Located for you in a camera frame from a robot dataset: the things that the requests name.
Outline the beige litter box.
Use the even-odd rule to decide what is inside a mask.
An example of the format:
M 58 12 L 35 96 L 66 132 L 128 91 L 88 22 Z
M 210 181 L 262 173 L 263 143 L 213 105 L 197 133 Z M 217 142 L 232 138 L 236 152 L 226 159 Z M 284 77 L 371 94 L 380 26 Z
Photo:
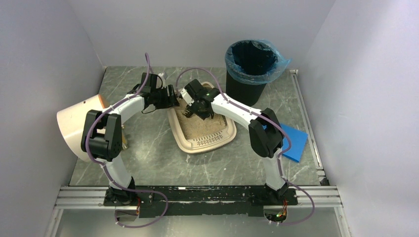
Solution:
M 219 94 L 219 91 L 209 82 L 202 82 L 198 85 L 198 80 L 193 80 L 184 87 L 194 101 L 205 97 L 214 97 Z M 179 148 L 189 154 L 205 153 L 217 148 L 220 148 L 231 142 L 237 134 L 237 128 L 231 118 L 224 116 L 226 121 L 226 128 L 216 133 L 194 138 L 185 139 L 185 136 L 180 127 L 178 118 L 176 116 L 175 107 L 168 109 L 168 120 L 173 133 L 173 136 Z

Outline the black litter scoop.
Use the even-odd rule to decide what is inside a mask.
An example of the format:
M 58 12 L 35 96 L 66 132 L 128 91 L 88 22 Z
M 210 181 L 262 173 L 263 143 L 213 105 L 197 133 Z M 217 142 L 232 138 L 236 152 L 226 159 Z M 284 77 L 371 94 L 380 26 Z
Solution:
M 190 118 L 191 116 L 194 115 L 194 112 L 192 110 L 190 110 L 189 108 L 185 108 L 184 111 L 183 111 L 183 115 L 186 118 Z

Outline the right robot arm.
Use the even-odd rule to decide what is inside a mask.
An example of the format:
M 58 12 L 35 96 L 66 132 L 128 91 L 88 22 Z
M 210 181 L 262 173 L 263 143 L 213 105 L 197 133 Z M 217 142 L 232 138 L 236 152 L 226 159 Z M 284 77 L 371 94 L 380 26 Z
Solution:
M 249 132 L 252 150 L 263 160 L 268 193 L 276 199 L 285 193 L 288 185 L 281 167 L 284 133 L 271 109 L 254 109 L 218 88 L 204 87 L 196 79 L 181 89 L 180 97 L 187 104 L 188 117 L 196 115 L 205 120 L 219 114 L 244 127 Z

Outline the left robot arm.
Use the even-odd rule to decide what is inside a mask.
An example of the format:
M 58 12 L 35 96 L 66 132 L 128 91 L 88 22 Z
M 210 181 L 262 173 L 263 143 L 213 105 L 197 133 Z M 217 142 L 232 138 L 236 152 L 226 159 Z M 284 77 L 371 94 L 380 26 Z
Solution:
M 128 173 L 120 155 L 123 149 L 122 125 L 149 106 L 167 109 L 178 106 L 172 85 L 166 84 L 166 74 L 143 73 L 137 84 L 117 103 L 87 112 L 82 133 L 81 149 L 98 164 L 109 181 L 104 205 L 136 204 L 134 178 Z

